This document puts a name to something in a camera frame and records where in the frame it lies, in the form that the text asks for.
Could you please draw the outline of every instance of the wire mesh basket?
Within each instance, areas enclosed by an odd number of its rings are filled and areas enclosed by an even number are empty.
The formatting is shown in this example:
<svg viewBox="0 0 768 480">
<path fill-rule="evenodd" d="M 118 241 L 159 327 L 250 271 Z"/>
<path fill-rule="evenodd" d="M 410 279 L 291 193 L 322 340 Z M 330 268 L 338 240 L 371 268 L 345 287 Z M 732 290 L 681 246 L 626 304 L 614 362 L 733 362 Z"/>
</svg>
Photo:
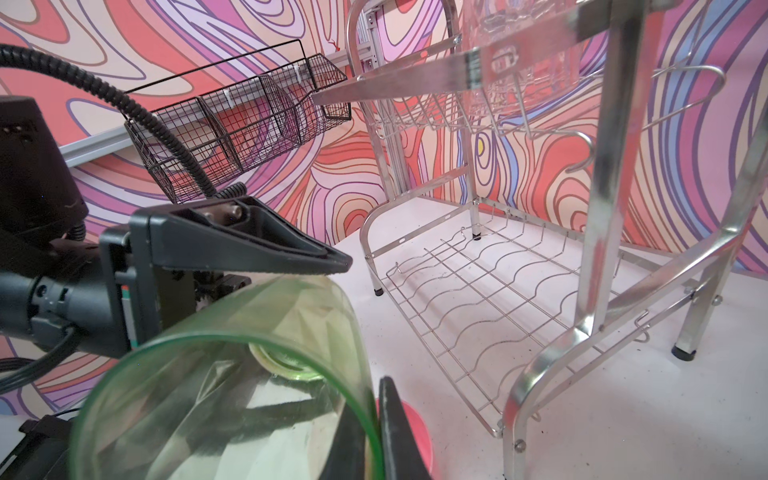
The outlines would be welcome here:
<svg viewBox="0 0 768 480">
<path fill-rule="evenodd" d="M 201 68 L 259 54 L 277 46 L 228 58 Z M 225 88 L 179 101 L 152 113 L 192 153 L 215 187 L 258 167 L 352 119 L 349 103 L 315 105 L 310 95 L 346 80 L 321 54 L 265 71 Z M 196 68 L 140 88 L 156 85 Z M 144 166 L 174 203 L 202 195 L 181 162 L 144 127 L 126 120 L 125 127 Z"/>
</svg>

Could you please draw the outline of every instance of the clear glass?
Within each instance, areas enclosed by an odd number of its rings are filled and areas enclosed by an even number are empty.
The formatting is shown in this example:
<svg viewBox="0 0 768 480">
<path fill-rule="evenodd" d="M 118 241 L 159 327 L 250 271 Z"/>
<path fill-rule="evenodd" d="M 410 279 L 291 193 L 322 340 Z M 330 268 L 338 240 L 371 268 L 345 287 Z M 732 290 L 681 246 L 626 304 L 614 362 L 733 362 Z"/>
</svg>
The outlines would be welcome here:
<svg viewBox="0 0 768 480">
<path fill-rule="evenodd" d="M 576 0 L 464 0 L 463 49 L 484 47 L 574 5 Z M 502 117 L 520 114 L 515 79 L 526 111 L 567 94 L 578 83 L 580 57 L 581 47 L 576 45 L 488 86 L 485 93 L 492 112 Z M 468 92 L 466 101 L 470 114 L 487 114 L 483 90 Z"/>
<path fill-rule="evenodd" d="M 77 480 L 315 480 L 344 406 L 383 478 L 359 328 L 324 276 L 280 276 L 215 302 L 124 357 L 75 424 Z"/>
</svg>

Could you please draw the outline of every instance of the transparent green cup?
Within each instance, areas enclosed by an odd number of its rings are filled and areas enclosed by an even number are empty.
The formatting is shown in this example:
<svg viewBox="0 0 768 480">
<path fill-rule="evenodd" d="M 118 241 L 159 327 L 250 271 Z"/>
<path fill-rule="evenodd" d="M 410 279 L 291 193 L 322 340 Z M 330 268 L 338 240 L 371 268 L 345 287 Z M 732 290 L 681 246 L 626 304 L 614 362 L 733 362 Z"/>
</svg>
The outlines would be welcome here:
<svg viewBox="0 0 768 480">
<path fill-rule="evenodd" d="M 279 276 L 215 302 L 125 356 L 74 427 L 77 480 L 318 478 L 342 410 L 383 479 L 359 327 L 324 276 Z"/>
</svg>

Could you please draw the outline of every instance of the colorful swirl wall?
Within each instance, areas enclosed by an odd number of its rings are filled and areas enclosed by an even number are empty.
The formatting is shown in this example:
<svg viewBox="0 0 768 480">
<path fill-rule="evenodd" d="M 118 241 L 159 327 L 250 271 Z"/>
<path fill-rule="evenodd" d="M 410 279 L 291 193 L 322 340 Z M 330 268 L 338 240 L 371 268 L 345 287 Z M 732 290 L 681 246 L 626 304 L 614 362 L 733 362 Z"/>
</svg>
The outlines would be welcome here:
<svg viewBox="0 0 768 480">
<path fill-rule="evenodd" d="M 659 66 L 690 50 L 703 0 L 686 0 L 667 13 Z M 345 0 L 14 0 L 0 6 L 0 42 L 26 45 L 65 58 L 122 89 L 206 65 L 243 51 L 300 38 L 307 54 L 345 48 Z M 624 240 L 679 252 L 705 237 L 722 216 L 740 163 L 768 96 L 768 2 L 712 0 L 692 65 L 712 64 L 728 75 L 712 101 L 647 131 L 632 186 Z M 440 0 L 392 0 L 378 18 L 385 59 L 418 50 L 445 37 Z M 582 74 L 603 64 L 605 38 L 583 46 Z M 295 60 L 295 49 L 277 50 L 255 64 L 209 68 L 143 90 L 135 98 L 157 108 Z M 535 112 L 537 122 L 596 132 L 599 78 Z M 651 121 L 705 95 L 712 75 L 667 74 L 653 84 Z M 0 94 L 35 97 L 59 144 L 65 145 L 122 123 L 122 116 L 59 81 L 25 71 L 0 71 Z M 546 220 L 580 230 L 586 219 L 591 171 L 564 169 L 586 156 L 573 137 L 522 133 L 473 139 L 478 191 Z M 402 136 L 413 185 L 451 169 L 460 158 L 458 138 L 444 131 L 407 131 Z M 88 202 L 89 238 L 125 222 L 138 207 L 166 199 L 126 148 L 72 169 Z M 362 116 L 241 178 L 249 192 L 299 228 L 336 243 L 359 228 L 384 201 Z M 466 199 L 460 181 L 435 191 L 439 198 Z M 757 211 L 739 256 L 739 267 L 768 273 L 768 212 Z M 0 339 L 0 358 L 38 356 L 29 343 Z M 40 416 L 80 399 L 114 360 L 76 354 L 56 370 L 0 397 L 0 413 Z"/>
</svg>

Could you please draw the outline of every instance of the metal dish rack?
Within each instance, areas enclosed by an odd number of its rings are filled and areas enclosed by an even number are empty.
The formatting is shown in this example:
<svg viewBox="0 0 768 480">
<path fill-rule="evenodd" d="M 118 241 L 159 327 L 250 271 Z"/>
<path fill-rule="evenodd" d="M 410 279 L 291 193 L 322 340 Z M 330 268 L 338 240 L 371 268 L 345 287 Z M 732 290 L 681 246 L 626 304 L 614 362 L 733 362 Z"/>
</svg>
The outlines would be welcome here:
<svg viewBox="0 0 768 480">
<path fill-rule="evenodd" d="M 152 111 L 219 187 L 351 120 L 349 102 L 319 106 L 310 97 L 345 81 L 346 75 L 321 54 L 307 57 L 301 41 L 291 40 L 162 78 L 128 93 L 224 62 L 269 55 L 275 48 L 296 43 L 301 48 L 299 60 Z M 132 120 L 126 120 L 125 127 L 147 171 L 172 202 L 203 193 L 181 162 L 147 129 Z"/>
<path fill-rule="evenodd" d="M 365 4 L 352 3 L 346 32 L 349 64 L 356 76 L 313 98 L 317 104 L 358 101 L 373 141 L 388 199 L 370 212 L 360 230 L 374 289 L 376 295 L 388 292 L 467 406 L 493 436 L 503 438 L 507 480 L 523 480 L 528 419 L 536 419 L 544 405 L 622 347 L 647 341 L 648 329 L 688 304 L 672 353 L 686 361 L 694 358 L 764 191 L 768 110 L 753 135 L 720 228 L 660 266 L 620 249 L 624 213 L 642 130 L 708 100 L 724 85 L 721 69 L 687 64 L 698 46 L 709 2 L 700 10 L 688 54 L 660 70 L 654 66 L 661 25 L 664 10 L 676 6 L 674 0 L 584 0 L 469 51 L 462 51 L 457 35 L 455 3 L 442 0 L 447 40 L 357 74 L 356 29 Z M 589 94 L 602 89 L 596 139 L 569 128 L 567 121 L 540 127 L 526 111 L 515 82 L 518 118 L 497 115 L 490 101 L 485 102 L 485 112 L 468 111 L 464 105 L 466 92 L 488 99 L 488 89 L 500 81 L 510 76 L 514 80 L 518 71 L 604 31 L 609 33 L 604 68 L 585 75 L 574 90 Z M 706 71 L 720 82 L 707 97 L 644 125 L 652 79 L 672 71 Z M 411 127 L 457 131 L 463 164 L 417 188 L 398 191 L 379 139 Z M 570 169 L 594 163 L 584 233 L 475 193 L 471 136 L 484 129 L 497 135 L 524 131 L 530 137 L 584 138 L 591 155 Z M 402 168 L 391 155 L 390 164 L 395 173 Z M 460 177 L 468 189 L 466 204 L 371 248 L 369 231 L 377 217 Z M 490 221 L 481 219 L 481 205 L 492 212 Z M 466 210 L 468 227 L 379 274 L 376 260 L 382 255 Z M 574 249 L 577 258 L 581 250 L 579 264 L 564 260 Z M 483 348 L 463 352 L 462 340 L 477 339 L 484 329 L 488 340 L 480 342 Z M 516 353 L 504 356 L 498 346 L 514 346 Z"/>
</svg>

